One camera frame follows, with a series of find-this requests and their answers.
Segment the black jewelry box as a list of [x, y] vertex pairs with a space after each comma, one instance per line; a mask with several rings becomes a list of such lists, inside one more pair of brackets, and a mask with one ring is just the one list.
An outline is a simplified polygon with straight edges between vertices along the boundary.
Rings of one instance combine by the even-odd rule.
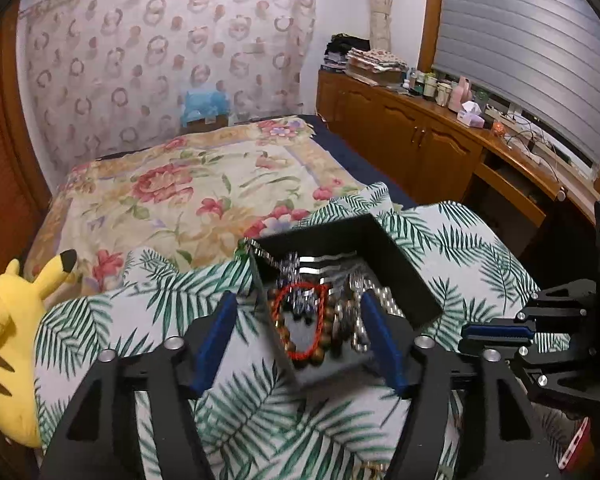
[[373, 361], [361, 313], [366, 292], [414, 330], [442, 312], [414, 263], [371, 214], [248, 238], [245, 248], [276, 356], [300, 389]]

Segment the palm leaf print cloth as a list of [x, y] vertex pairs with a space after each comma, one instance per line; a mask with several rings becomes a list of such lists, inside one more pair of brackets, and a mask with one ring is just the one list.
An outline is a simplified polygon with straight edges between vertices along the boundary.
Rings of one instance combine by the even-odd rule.
[[408, 411], [383, 385], [350, 277], [455, 350], [468, 323], [513, 318], [538, 289], [494, 232], [455, 202], [403, 210], [383, 183], [281, 216], [215, 264], [181, 270], [133, 248], [102, 292], [52, 307], [34, 340], [38, 429], [50, 445], [102, 350], [136, 356], [181, 336], [223, 292], [237, 318], [212, 387], [192, 405], [220, 479], [368, 478]]

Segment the floral bed cover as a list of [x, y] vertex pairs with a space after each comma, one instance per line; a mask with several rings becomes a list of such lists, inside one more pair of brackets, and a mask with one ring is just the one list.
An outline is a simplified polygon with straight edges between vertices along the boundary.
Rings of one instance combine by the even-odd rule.
[[35, 237], [23, 274], [78, 254], [69, 285], [86, 296], [118, 286], [133, 249], [180, 271], [229, 259], [245, 236], [293, 226], [380, 173], [316, 116], [286, 116], [177, 136], [76, 166]]

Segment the wooden sideboard cabinet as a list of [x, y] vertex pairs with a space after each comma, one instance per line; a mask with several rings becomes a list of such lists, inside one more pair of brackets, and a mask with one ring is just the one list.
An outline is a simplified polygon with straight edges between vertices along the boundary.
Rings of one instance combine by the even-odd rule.
[[595, 222], [592, 209], [547, 162], [535, 162], [489, 130], [462, 125], [434, 103], [322, 70], [316, 111], [331, 132], [417, 203], [460, 202], [478, 181], [537, 228], [560, 204]]

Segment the yellow Pikachu plush toy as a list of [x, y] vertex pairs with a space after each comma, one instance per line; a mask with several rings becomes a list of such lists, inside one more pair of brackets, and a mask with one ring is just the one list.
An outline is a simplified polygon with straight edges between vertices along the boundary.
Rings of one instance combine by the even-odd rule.
[[41, 446], [34, 396], [34, 338], [45, 299], [67, 281], [76, 251], [51, 258], [32, 282], [12, 260], [0, 275], [0, 431], [27, 448]]

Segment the pink tissue box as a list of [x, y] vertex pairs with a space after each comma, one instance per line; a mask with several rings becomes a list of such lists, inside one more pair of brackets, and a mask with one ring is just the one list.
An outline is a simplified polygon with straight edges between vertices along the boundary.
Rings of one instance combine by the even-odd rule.
[[469, 128], [482, 129], [484, 118], [481, 116], [481, 108], [477, 102], [466, 101], [460, 104], [457, 112], [457, 120]]

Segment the blue plush toy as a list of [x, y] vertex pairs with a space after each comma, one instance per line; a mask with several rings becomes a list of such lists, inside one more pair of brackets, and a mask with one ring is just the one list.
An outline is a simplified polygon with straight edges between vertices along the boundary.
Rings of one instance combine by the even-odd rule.
[[224, 92], [187, 91], [184, 96], [181, 125], [202, 120], [206, 124], [219, 116], [230, 117], [230, 101]]

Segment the brown louvered wardrobe door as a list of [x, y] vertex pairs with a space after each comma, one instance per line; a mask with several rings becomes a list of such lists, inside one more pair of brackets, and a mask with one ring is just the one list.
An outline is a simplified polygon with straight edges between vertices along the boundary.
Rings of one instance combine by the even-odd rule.
[[16, 39], [20, 0], [0, 18], [0, 274], [23, 261], [42, 226], [50, 189], [34, 154], [20, 100]]

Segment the bottles on sideboard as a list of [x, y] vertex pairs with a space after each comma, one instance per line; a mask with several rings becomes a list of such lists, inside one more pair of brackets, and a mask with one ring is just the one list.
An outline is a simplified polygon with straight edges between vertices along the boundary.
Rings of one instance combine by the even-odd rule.
[[403, 88], [411, 96], [421, 96], [454, 113], [457, 113], [464, 103], [472, 100], [470, 81], [467, 78], [460, 77], [459, 81], [449, 81], [440, 79], [434, 72], [422, 72], [414, 68], [405, 76]]

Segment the circle patterned curtain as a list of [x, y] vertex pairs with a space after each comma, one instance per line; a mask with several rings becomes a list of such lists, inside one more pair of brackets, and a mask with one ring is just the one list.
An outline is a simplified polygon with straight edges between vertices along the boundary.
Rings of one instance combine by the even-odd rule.
[[24, 72], [58, 174], [147, 148], [219, 92], [246, 120], [301, 110], [315, 0], [40, 0], [23, 11]]

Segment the stack of folded clothes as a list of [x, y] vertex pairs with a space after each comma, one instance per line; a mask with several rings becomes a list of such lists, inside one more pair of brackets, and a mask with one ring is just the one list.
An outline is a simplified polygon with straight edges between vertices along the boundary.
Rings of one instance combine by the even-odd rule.
[[345, 74], [371, 86], [402, 84], [408, 66], [391, 52], [372, 49], [370, 40], [336, 34], [325, 48], [321, 70]]

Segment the grey window blind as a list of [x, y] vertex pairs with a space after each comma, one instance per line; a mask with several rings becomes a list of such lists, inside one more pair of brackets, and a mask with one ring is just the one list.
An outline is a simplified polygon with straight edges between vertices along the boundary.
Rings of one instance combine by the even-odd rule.
[[520, 105], [600, 164], [600, 18], [586, 0], [442, 0], [434, 68]]

